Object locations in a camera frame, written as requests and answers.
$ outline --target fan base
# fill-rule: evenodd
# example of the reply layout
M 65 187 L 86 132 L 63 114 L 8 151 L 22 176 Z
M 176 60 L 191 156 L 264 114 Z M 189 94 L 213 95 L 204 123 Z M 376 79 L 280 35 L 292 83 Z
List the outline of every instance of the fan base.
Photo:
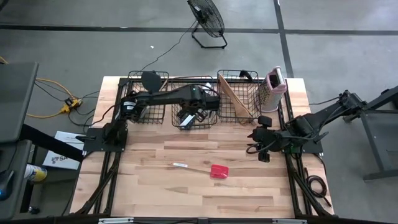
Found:
M 223 38 L 225 45 L 223 45 L 223 46 L 211 46 L 211 47 L 204 46 L 204 45 L 201 44 L 201 42 L 195 37 L 195 32 L 198 30 L 198 26 L 199 26 L 199 23 L 197 23 L 197 25 L 195 26 L 195 28 L 194 28 L 193 31 L 192 31 L 192 38 L 194 38 L 195 41 L 198 42 L 198 44 L 200 45 L 201 48 L 204 48 L 204 49 L 224 49 L 224 48 L 228 45 L 228 43 L 227 43 L 227 41 L 226 41 L 224 35 L 221 34 L 221 37 Z

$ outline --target black wire basket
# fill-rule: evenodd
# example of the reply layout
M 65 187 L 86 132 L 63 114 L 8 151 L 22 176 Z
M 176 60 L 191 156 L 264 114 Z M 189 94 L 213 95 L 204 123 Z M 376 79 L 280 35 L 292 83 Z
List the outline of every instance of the black wire basket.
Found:
M 172 90 L 192 84 L 209 85 L 210 88 L 215 90 L 215 80 L 211 76 L 178 77 L 170 80 Z M 208 93 L 211 96 L 217 95 L 213 91 L 208 91 Z M 172 124 L 179 130 L 206 129 L 217 123 L 217 114 L 215 111 L 204 111 L 205 113 L 207 113 L 207 116 L 202 122 L 199 122 L 197 119 L 195 119 L 192 124 L 188 126 L 182 126 L 181 123 L 186 117 L 182 116 L 182 114 L 179 113 L 181 109 L 181 106 L 178 104 L 172 105 Z
M 242 72 L 249 74 L 250 80 L 246 76 L 242 76 Z M 231 102 L 229 96 L 227 96 L 221 89 L 220 75 L 224 77 L 227 83 L 230 85 L 236 96 L 242 101 L 245 107 L 249 110 L 252 115 L 251 118 L 237 117 L 235 114 L 235 107 Z M 261 115 L 260 99 L 259 94 L 259 75 L 255 71 L 246 70 L 219 70 L 217 72 L 217 92 L 221 96 L 220 108 L 217 111 L 221 122 L 241 122 L 242 120 L 254 120 Z
M 141 82 L 141 75 L 145 71 L 131 71 L 128 82 L 125 84 L 125 88 L 123 88 L 122 96 L 126 96 L 128 93 L 135 91 L 143 92 L 147 91 Z M 168 83 L 166 80 L 169 79 L 169 73 L 167 72 L 157 72 L 157 71 L 147 71 L 147 72 L 154 72 L 159 75 L 162 79 L 162 89 L 159 91 L 167 91 Z M 146 124 L 162 124 L 164 120 L 165 114 L 165 105 L 155 105 L 155 106 L 148 106 L 144 112 L 144 116 L 141 117 L 138 121 L 130 120 L 133 123 L 146 123 Z

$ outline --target wood grain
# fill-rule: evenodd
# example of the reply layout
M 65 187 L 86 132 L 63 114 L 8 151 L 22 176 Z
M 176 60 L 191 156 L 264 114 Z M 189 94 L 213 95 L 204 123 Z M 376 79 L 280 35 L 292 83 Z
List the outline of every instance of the wood grain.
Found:
M 114 104 L 120 77 L 104 77 L 94 121 Z M 295 116 L 310 112 L 302 79 L 287 79 Z M 285 117 L 285 102 L 282 101 Z M 171 106 L 163 124 L 128 124 L 126 150 L 119 166 L 112 216 L 130 217 L 293 217 L 292 199 L 284 156 L 271 153 L 269 163 L 245 153 L 252 143 L 247 135 L 253 124 L 221 123 L 207 130 L 180 131 L 172 126 Z M 110 111 L 102 127 L 111 120 Z M 277 113 L 269 113 L 278 129 Z M 71 212 L 77 211 L 98 185 L 102 152 L 94 152 L 81 165 Z M 173 167 L 173 162 L 209 169 L 212 164 L 229 167 L 227 179 L 211 179 L 203 172 Z M 323 166 L 313 155 L 303 155 L 309 174 L 325 182 Z M 297 191 L 303 210 L 301 190 Z M 319 200 L 329 212 L 323 200 Z

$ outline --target power cord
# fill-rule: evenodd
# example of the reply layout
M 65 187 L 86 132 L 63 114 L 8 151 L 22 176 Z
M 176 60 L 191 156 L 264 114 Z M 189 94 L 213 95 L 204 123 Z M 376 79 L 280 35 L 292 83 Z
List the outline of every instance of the power cord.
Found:
M 303 152 L 303 146 L 300 147 L 300 152 L 299 152 L 299 153 L 292 154 L 293 159 L 295 159 L 295 160 L 301 159 L 301 157 L 302 157 L 302 152 Z M 326 166 L 325 166 L 325 162 L 323 161 L 323 159 L 322 159 L 318 154 L 313 153 L 313 155 L 316 156 L 316 157 L 320 160 L 320 162 L 322 163 L 322 165 L 323 165 L 323 170 L 325 171 L 325 176 L 326 176 Z M 305 175 L 307 176 L 307 177 L 305 178 L 305 184 L 307 185 L 307 187 L 308 187 L 308 189 L 310 190 L 311 194 L 312 194 L 314 197 L 323 198 L 323 199 L 325 200 L 326 204 L 328 204 L 328 206 L 331 207 L 331 203 L 330 203 L 329 200 L 326 198 L 326 194 L 327 194 L 327 192 L 328 192 L 328 187 L 326 186 L 325 181 L 324 181 L 320 176 L 317 176 L 317 175 L 309 175 L 309 174 L 308 174 L 308 169 L 307 169 L 306 167 L 304 168 L 304 172 L 305 172 Z M 315 182 L 318 182 L 318 183 L 321 185 L 321 188 L 322 188 L 322 189 L 321 189 L 321 192 L 316 192 L 315 190 L 312 189 L 312 183 L 313 183 L 314 181 L 315 181 Z
M 144 68 L 142 68 L 141 70 L 139 70 L 138 72 L 136 72 L 136 73 L 133 74 L 133 75 L 137 75 L 137 73 L 142 72 L 142 71 L 143 71 L 145 68 L 147 68 L 149 65 L 152 65 L 153 63 L 157 62 L 161 57 L 163 57 L 165 54 L 169 53 L 175 46 L 177 46 L 179 43 L 181 43 L 182 37 L 193 27 L 193 25 L 195 25 L 196 22 L 197 22 L 197 21 L 195 20 L 195 22 L 193 22 L 193 24 L 187 29 L 187 31 L 185 31 L 185 32 L 181 35 L 181 37 L 180 37 L 180 39 L 178 40 L 178 42 L 177 42 L 176 44 L 174 44 L 170 49 L 168 49 L 168 51 L 166 51 L 166 52 L 164 52 L 163 54 L 161 54 L 160 56 L 158 56 L 158 57 L 156 58 L 156 60 L 154 60 L 153 62 L 151 62 L 151 63 L 149 63 L 149 64 L 147 64 L 147 65 L 145 65 Z M 129 75 L 127 76 L 128 78 L 131 77 L 130 74 L 131 74 L 132 72 L 134 72 L 134 71 L 129 72 Z
M 92 109 L 91 111 L 87 112 L 87 113 L 81 113 L 81 112 L 79 112 L 79 111 L 78 111 L 78 108 L 76 108 L 75 111 L 76 111 L 76 113 L 78 113 L 79 115 L 84 116 L 84 115 L 89 115 L 89 114 L 91 114 L 92 112 L 94 112 L 94 111 L 95 111 L 95 108 Z
M 310 103 L 310 105 L 322 105 L 322 104 L 328 103 L 328 102 L 330 102 L 332 100 L 337 100 L 338 98 L 339 98 L 339 96 L 334 97 L 333 99 L 330 99 L 330 100 L 326 100 L 326 101 L 320 102 L 320 103 Z
M 57 98 L 56 96 L 53 96 L 53 94 L 49 93 L 47 90 L 45 90 L 43 87 L 39 86 L 37 83 L 35 83 L 35 86 L 39 87 L 41 90 L 43 90 L 46 94 L 51 96 L 52 98 L 58 100 L 59 102 L 63 102 L 60 98 Z
M 46 78 L 36 78 L 36 81 L 38 81 L 38 82 L 41 82 L 41 83 L 43 83 L 43 82 L 49 82 L 49 83 L 54 83 L 54 84 L 56 84 L 56 85 L 58 85 L 59 87 L 61 87 L 61 88 L 63 88 L 65 91 L 66 91 L 66 94 L 68 94 L 71 98 L 76 98 L 75 96 L 73 96 L 71 93 L 70 93 L 70 91 L 67 89 L 67 88 L 65 88 L 63 85 L 61 85 L 59 82 L 56 82 L 56 81 L 53 81 L 53 80 L 49 80 L 49 79 L 46 79 Z
M 326 204 L 328 204 L 328 206 L 331 207 L 331 203 L 326 198 L 326 194 L 328 192 L 328 187 L 326 186 L 325 181 L 317 175 L 309 175 L 307 168 L 304 168 L 304 171 L 305 171 L 305 174 L 307 175 L 307 178 L 305 179 L 305 183 L 306 183 L 308 189 L 311 191 L 311 194 L 317 198 L 323 198 L 325 200 Z M 312 189 L 312 183 L 314 181 L 318 182 L 321 185 L 321 188 L 322 188 L 321 192 L 316 192 Z
M 270 144 L 268 144 L 268 146 L 263 147 L 263 148 L 261 148 L 261 149 L 259 149 L 259 150 L 257 150 L 257 146 L 258 146 L 260 143 L 254 143 L 254 144 L 252 144 L 251 146 L 249 146 L 249 147 L 246 149 L 246 153 L 247 153 L 247 154 L 255 154 L 255 153 L 259 153 L 259 152 L 265 151 L 265 150 L 269 149 L 269 148 L 270 148 L 272 145 L 274 145 L 275 143 L 276 143 L 276 139 L 275 139 L 274 141 L 272 141 Z M 250 149 L 253 148 L 253 147 L 255 147 L 256 150 L 255 150 L 255 151 L 250 151 Z
M 46 86 L 48 86 L 48 87 L 50 87 L 50 88 L 52 88 L 52 89 L 54 89 L 54 90 L 57 90 L 57 91 L 59 91 L 59 92 L 61 92 L 61 93 L 64 93 L 64 94 L 69 95 L 66 91 L 60 90 L 60 89 L 58 89 L 58 88 L 55 88 L 54 86 L 51 86 L 51 85 L 49 85 L 49 84 L 47 84 L 47 83 L 45 83 L 45 82 L 42 82 L 42 81 L 40 81 L 40 80 L 38 80 L 38 79 L 36 79 L 36 82 L 39 82 L 39 83 L 41 83 L 41 84 L 43 84 L 43 85 L 46 85 Z M 77 96 L 74 96 L 74 97 L 77 98 L 77 99 L 98 98 L 98 96 L 90 96 L 90 95 L 95 94 L 95 93 L 99 93 L 99 92 L 100 92 L 100 91 L 95 91 L 95 92 L 89 93 L 89 94 L 87 94 L 87 95 L 85 95 L 85 96 L 83 96 L 83 97 L 77 97 Z
M 92 118 L 92 117 L 94 117 L 94 115 L 91 115 L 91 116 L 89 116 L 87 119 L 86 119 L 86 121 L 85 121 L 85 123 L 84 123 L 84 125 L 83 125 L 83 133 L 85 133 L 86 134 L 86 127 L 90 127 L 90 125 L 87 125 L 87 122 Z

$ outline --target black cable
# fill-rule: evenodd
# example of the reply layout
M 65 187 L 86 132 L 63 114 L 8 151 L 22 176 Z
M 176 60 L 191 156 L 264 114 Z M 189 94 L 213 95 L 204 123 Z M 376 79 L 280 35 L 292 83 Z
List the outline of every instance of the black cable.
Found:
M 319 177 L 317 175 L 308 175 L 307 168 L 304 168 L 304 171 L 305 171 L 305 173 L 307 175 L 307 178 L 305 179 L 305 183 L 306 183 L 308 189 L 311 191 L 311 194 L 314 195 L 317 198 L 323 198 L 325 200 L 325 202 L 329 205 L 329 207 L 331 207 L 331 203 L 326 198 L 326 194 L 328 192 L 328 187 L 326 186 L 325 181 L 321 177 Z M 321 192 L 316 192 L 316 191 L 314 191 L 312 189 L 312 183 L 314 181 L 318 182 L 321 185 L 321 187 L 322 187 Z
M 87 113 L 80 113 L 80 112 L 78 111 L 78 108 L 76 108 L 75 111 L 76 111 L 76 113 L 78 113 L 78 114 L 84 116 L 84 115 L 89 115 L 89 114 L 91 114 L 92 112 L 94 112 L 94 111 L 95 111 L 95 108 L 92 109 L 91 111 L 87 112 Z
M 323 161 L 323 159 L 322 159 L 318 154 L 313 153 L 313 155 L 316 156 L 316 157 L 319 159 L 319 161 L 322 163 L 322 165 L 323 165 L 323 170 L 325 171 L 325 176 L 326 176 L 327 174 L 326 174 L 326 165 L 325 165 L 325 162 Z
M 67 93 L 66 91 L 60 90 L 60 89 L 58 89 L 58 88 L 55 88 L 54 86 L 51 86 L 51 85 L 49 85 L 49 84 L 47 84 L 47 83 L 45 83 L 45 82 L 42 82 L 42 81 L 40 81 L 40 80 L 35 80 L 35 82 L 39 82 L 39 83 L 41 83 L 41 84 L 43 84 L 43 85 L 46 85 L 46 86 L 48 86 L 48 87 L 50 87 L 50 88 L 52 88 L 52 89 L 54 89 L 54 90 L 57 90 L 57 91 L 59 91 L 59 92 L 61 92 L 61 93 L 64 93 L 64 94 L 66 94 L 66 95 L 69 95 L 69 93 Z
M 56 100 L 58 100 L 58 101 L 63 102 L 63 100 L 60 100 L 60 99 L 58 99 L 57 97 L 51 95 L 51 93 L 49 93 L 49 92 L 48 92 L 47 90 L 45 90 L 43 87 L 39 86 L 37 83 L 35 83 L 35 85 L 36 85 L 37 87 L 39 87 L 40 89 L 42 89 L 44 92 L 46 92 L 48 95 L 50 95 L 52 98 L 54 98 L 54 99 L 56 99 Z
M 133 75 L 137 75 L 137 73 L 142 72 L 146 67 L 148 67 L 149 65 L 152 65 L 153 63 L 157 62 L 161 57 L 163 57 L 165 54 L 169 53 L 175 46 L 177 46 L 179 43 L 181 43 L 182 37 L 193 27 L 193 25 L 195 25 L 196 22 L 197 22 L 197 21 L 195 20 L 195 22 L 193 22 L 193 24 L 187 29 L 187 31 L 185 31 L 185 32 L 181 35 L 181 37 L 180 37 L 180 39 L 178 40 L 178 42 L 177 42 L 176 44 L 174 44 L 168 51 L 166 51 L 166 52 L 164 52 L 163 54 L 161 54 L 160 56 L 158 56 L 158 57 L 156 58 L 156 60 L 154 60 L 153 62 L 151 62 L 151 63 L 149 63 L 149 64 L 147 64 L 147 65 L 145 65 L 144 68 L 142 68 L 141 70 L 139 70 L 138 72 L 136 72 L 136 73 L 133 74 Z
M 47 83 L 45 83 L 45 82 L 43 82 L 43 81 L 36 80 L 35 82 L 39 82 L 39 83 L 41 83 L 41 84 L 43 84 L 43 85 L 46 85 L 46 86 L 48 86 L 48 87 L 50 87 L 50 88 L 52 88 L 52 89 L 54 89 L 54 90 L 57 90 L 57 91 L 59 91 L 59 92 L 61 92 L 61 93 L 64 93 L 64 94 L 66 94 L 66 95 L 68 95 L 68 96 L 69 96 L 69 93 L 67 93 L 66 91 L 64 91 L 64 90 L 60 90 L 60 89 L 58 89 L 58 88 L 55 88 L 54 86 L 52 86 L 52 85 L 49 85 L 49 84 L 47 84 Z M 95 91 L 95 92 L 92 92 L 92 93 L 86 94 L 86 95 L 85 95 L 85 96 L 83 96 L 83 97 L 77 97 L 77 96 L 74 96 L 74 97 L 76 97 L 76 98 L 78 98 L 78 99 L 85 99 L 85 98 L 98 98 L 97 96 L 90 96 L 90 95 L 92 95 L 92 94 L 95 94 L 95 93 L 98 93 L 98 92 L 100 92 L 100 91 Z
M 333 99 L 330 99 L 330 100 L 326 100 L 326 101 L 320 102 L 320 103 L 310 103 L 310 105 L 322 105 L 322 104 L 328 103 L 328 102 L 330 102 L 332 100 L 337 100 L 338 98 L 339 98 L 339 96 L 334 97 Z
M 70 117 L 70 114 L 71 113 L 68 113 L 68 118 L 69 118 L 70 122 L 72 122 L 74 125 L 79 126 L 79 127 L 89 127 L 90 126 L 90 125 L 87 125 L 87 124 L 79 124 L 79 123 L 74 122 L 72 120 L 72 118 Z
M 86 94 L 86 95 L 84 95 L 84 96 L 83 96 L 82 98 L 80 98 L 80 99 L 84 99 L 84 98 L 88 98 L 88 97 L 91 97 L 91 98 L 98 98 L 98 96 L 90 96 L 90 95 L 95 94 L 95 93 L 99 93 L 99 92 L 100 92 L 100 91 L 95 91 L 95 92 Z
M 84 126 L 83 126 L 83 133 L 85 133 L 86 134 L 86 130 L 85 130 L 85 128 L 86 128 L 86 124 L 87 124 L 87 122 L 93 117 L 94 115 L 91 115 L 91 116 L 89 116 L 88 118 L 87 118 L 87 120 L 86 120 L 86 122 L 84 123 Z
M 301 159 L 301 156 L 303 154 L 303 146 L 300 146 L 300 152 L 299 153 L 292 153 L 292 158 L 297 160 Z
M 94 124 L 96 124 L 96 123 L 99 123 L 99 122 L 101 122 L 102 120 L 104 120 L 104 119 L 105 119 L 105 115 L 106 115 L 112 108 L 114 108 L 115 106 L 119 106 L 119 105 L 120 105 L 120 103 L 117 103 L 117 104 L 111 106 L 110 108 L 108 108 L 108 109 L 105 111 L 105 113 L 102 114 L 102 118 L 101 118 L 100 120 L 98 120 L 98 121 L 95 121 L 95 122 L 92 123 L 90 126 L 92 126 L 92 125 L 94 125 Z
M 250 149 L 252 148 L 252 147 L 257 147 L 260 143 L 254 143 L 253 145 L 251 145 L 251 146 L 249 146 L 247 149 L 246 149 L 246 153 L 247 154 L 255 154 L 255 153 L 259 153 L 259 152 L 262 152 L 262 151 L 265 151 L 265 150 L 267 150 L 267 149 L 269 149 L 272 145 L 274 145 L 276 143 L 276 139 L 274 140 L 274 141 L 272 141 L 270 144 L 268 144 L 268 146 L 266 146 L 266 147 L 263 147 L 263 148 L 261 148 L 261 149 L 259 149 L 259 150 L 257 150 L 257 148 L 256 148 L 256 150 L 255 151 L 250 151 Z

